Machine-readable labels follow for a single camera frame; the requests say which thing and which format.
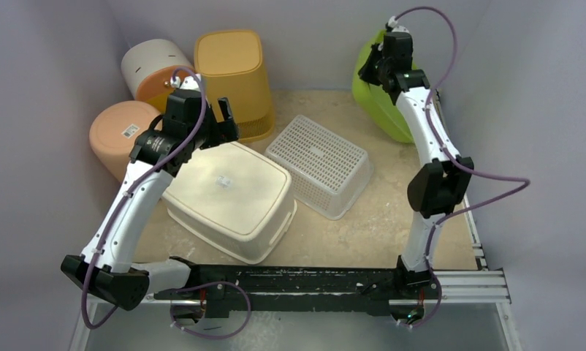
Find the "peach plastic bucket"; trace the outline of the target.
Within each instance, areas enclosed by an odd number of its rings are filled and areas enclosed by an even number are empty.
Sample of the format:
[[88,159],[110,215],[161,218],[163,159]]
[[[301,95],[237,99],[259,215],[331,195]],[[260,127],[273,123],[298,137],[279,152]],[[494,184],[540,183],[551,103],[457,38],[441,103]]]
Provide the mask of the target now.
[[124,179],[137,136],[159,115],[154,106],[130,100],[104,109],[94,119],[89,131],[91,149],[117,181]]

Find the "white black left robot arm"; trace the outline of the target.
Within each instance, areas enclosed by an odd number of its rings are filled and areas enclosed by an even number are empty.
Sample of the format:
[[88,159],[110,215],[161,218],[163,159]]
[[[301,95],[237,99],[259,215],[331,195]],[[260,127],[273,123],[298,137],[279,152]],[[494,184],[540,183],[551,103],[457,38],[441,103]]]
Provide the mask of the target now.
[[126,311],[156,292],[158,282],[181,298],[197,296],[201,279],[188,264],[168,259],[136,268],[134,252],[151,212],[192,154],[239,136],[228,98],[210,102],[198,88],[175,89],[164,113],[136,137],[121,188],[99,229],[80,254],[65,256],[61,271],[86,295]]

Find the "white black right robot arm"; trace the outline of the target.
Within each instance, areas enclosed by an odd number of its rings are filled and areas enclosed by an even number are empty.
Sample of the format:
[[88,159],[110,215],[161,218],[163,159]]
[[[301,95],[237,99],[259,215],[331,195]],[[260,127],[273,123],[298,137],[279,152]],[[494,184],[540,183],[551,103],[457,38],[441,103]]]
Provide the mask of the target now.
[[383,29],[359,54],[351,86],[357,104],[393,140],[416,146],[420,169],[407,186],[414,212],[393,287],[410,298],[431,284],[436,241],[446,218],[465,197],[473,160],[454,147],[433,104],[423,70],[413,63],[407,29]]

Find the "green perforated plastic basket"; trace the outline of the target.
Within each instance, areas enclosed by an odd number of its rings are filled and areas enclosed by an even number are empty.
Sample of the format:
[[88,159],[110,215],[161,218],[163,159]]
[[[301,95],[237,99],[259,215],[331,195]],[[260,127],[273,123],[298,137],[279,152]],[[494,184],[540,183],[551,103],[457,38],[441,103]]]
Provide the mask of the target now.
[[298,115],[266,148],[265,156],[292,177],[294,196],[329,220],[339,220],[369,184],[368,152]]

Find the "cream perforated laundry basket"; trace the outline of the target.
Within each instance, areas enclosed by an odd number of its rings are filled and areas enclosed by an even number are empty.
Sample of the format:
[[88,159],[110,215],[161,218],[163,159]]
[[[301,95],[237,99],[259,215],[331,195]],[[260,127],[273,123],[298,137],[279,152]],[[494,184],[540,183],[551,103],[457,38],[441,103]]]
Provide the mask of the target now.
[[289,171],[236,142],[194,151],[162,200],[190,233],[250,265],[274,250],[297,212]]

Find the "yellow orange slatted bin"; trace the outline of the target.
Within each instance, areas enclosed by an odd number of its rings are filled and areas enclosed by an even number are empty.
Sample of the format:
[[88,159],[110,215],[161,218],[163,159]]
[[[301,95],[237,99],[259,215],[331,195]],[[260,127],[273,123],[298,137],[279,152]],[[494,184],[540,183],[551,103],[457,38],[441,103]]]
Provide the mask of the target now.
[[240,141],[270,136],[275,110],[259,35],[249,29],[214,31],[194,44],[194,66],[209,99],[226,97],[240,130]]

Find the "green solid plastic tub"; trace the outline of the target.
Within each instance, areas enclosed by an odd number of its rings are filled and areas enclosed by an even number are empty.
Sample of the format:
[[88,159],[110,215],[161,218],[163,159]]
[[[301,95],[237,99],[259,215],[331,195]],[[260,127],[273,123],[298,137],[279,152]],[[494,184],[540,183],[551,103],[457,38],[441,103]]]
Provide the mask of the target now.
[[380,86],[369,85],[359,78],[358,72],[367,61],[371,46],[382,42],[385,29],[380,29],[360,49],[351,83],[351,92],[356,103],[367,113],[375,125],[391,139],[399,143],[413,144],[414,139],[403,115],[392,104]]

